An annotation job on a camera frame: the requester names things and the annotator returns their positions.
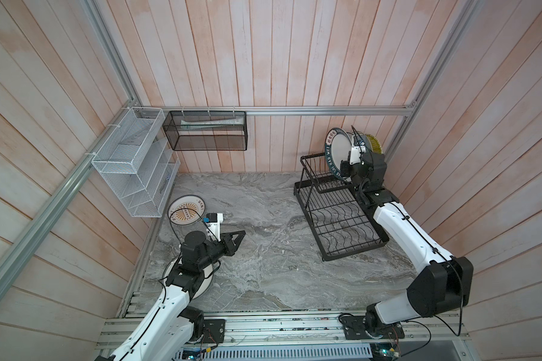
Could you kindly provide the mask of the yellow woven round plate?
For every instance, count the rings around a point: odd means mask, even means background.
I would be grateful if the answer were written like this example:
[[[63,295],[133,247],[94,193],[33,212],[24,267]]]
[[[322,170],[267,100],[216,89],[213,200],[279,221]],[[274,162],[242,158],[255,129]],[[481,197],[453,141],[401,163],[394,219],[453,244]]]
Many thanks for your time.
[[[374,135],[367,134],[366,139],[367,139],[367,141],[368,141],[368,143],[370,145],[370,150],[373,153],[383,154],[382,145],[380,144],[380,142],[378,141],[378,139]]]

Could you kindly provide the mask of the mint green flower plate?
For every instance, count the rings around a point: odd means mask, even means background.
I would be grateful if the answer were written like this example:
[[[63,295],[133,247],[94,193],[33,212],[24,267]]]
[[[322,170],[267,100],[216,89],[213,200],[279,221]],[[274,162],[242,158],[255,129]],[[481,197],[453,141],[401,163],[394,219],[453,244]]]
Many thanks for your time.
[[[372,151],[372,150],[373,150],[373,147],[372,147],[372,145],[371,145],[370,138],[369,138],[366,134],[364,134],[364,133],[361,133],[359,136],[360,136],[360,140],[361,140],[362,146],[363,146],[366,150]]]

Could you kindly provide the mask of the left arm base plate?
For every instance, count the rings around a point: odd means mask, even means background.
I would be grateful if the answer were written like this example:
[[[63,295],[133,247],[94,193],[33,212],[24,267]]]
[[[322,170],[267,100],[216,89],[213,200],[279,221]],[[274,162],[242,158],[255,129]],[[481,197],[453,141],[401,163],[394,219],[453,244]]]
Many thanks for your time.
[[[208,342],[221,344],[224,342],[226,320],[208,319],[198,320],[194,323],[194,331],[190,343]]]

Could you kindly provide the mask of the white plate green lettered rim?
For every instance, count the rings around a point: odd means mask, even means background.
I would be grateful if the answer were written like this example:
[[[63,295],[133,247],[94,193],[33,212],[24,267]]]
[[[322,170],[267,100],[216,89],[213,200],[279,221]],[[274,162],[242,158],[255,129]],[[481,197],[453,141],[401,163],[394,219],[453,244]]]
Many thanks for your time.
[[[325,160],[331,174],[342,181],[347,181],[341,162],[349,161],[352,140],[348,133],[340,128],[331,129],[325,139]]]

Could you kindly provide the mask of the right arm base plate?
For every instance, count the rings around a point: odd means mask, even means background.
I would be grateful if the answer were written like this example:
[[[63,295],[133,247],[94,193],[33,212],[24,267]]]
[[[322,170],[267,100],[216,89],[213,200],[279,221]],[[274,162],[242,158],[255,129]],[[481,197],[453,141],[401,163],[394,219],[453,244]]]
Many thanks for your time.
[[[363,316],[343,313],[337,317],[337,320],[343,328],[346,340],[399,340],[405,338],[405,333],[400,323],[385,326],[380,331],[368,332]]]

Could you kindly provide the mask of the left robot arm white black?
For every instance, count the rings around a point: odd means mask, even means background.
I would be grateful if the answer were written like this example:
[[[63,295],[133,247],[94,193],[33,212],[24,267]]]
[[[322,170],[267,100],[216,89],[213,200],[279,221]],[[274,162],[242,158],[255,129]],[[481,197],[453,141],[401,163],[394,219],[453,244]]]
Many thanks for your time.
[[[206,269],[221,257],[232,257],[245,236],[240,230],[213,241],[202,231],[188,233],[152,309],[106,359],[171,360],[186,343],[202,338],[204,314],[189,304],[212,277]]]

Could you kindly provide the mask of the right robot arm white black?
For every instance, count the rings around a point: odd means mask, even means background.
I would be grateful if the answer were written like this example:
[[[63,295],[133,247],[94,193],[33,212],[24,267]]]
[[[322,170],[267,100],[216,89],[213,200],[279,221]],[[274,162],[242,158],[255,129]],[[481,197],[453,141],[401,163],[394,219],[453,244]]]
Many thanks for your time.
[[[435,242],[399,199],[384,188],[384,156],[371,150],[352,149],[341,162],[341,170],[344,178],[351,181],[355,199],[373,228],[383,237],[392,237],[417,272],[403,293],[367,307],[367,334],[380,337],[396,323],[462,310],[470,299],[473,264],[466,257],[453,256]]]

